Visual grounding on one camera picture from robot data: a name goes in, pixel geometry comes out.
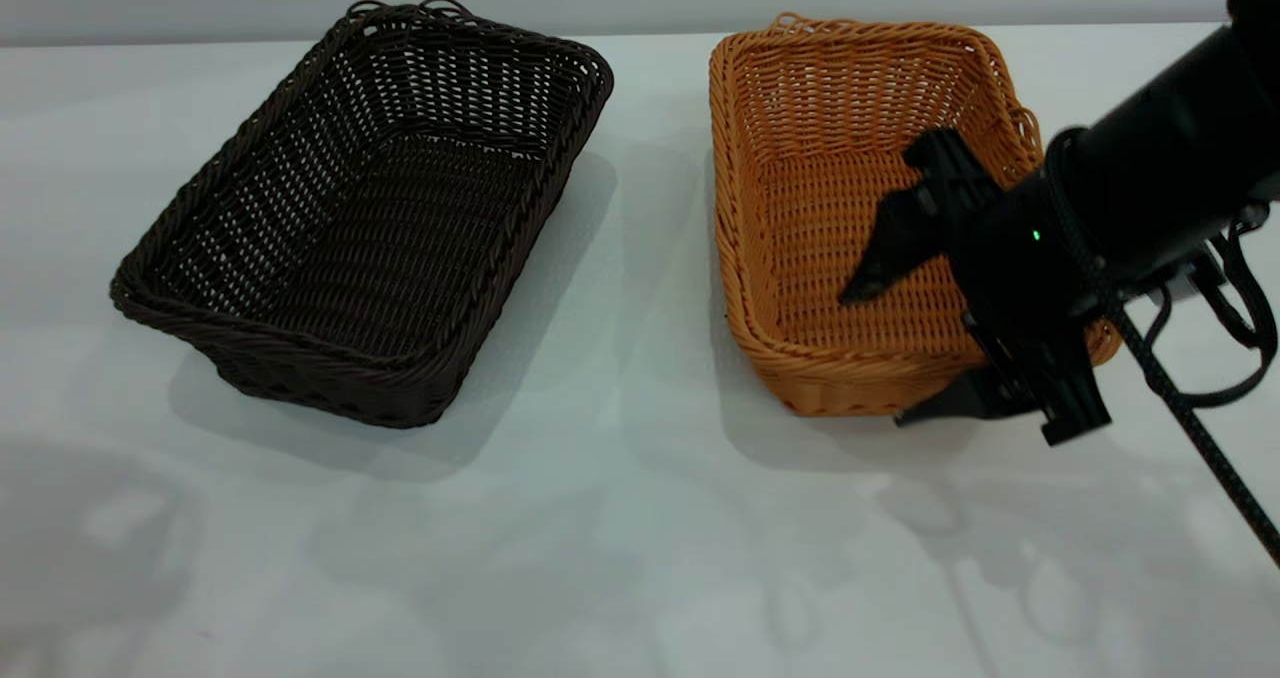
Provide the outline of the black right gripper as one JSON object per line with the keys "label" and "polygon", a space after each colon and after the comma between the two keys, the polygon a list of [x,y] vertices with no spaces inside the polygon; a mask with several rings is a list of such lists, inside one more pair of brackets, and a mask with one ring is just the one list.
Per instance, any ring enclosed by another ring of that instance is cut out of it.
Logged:
{"label": "black right gripper", "polygon": [[952,128],[919,136],[904,159],[918,169],[919,182],[881,200],[838,301],[870,303],[940,255],[961,290],[963,322],[986,363],[895,414],[893,423],[1038,412],[1052,445],[1107,426],[1085,340],[1088,290],[1041,180],[1004,189]]}

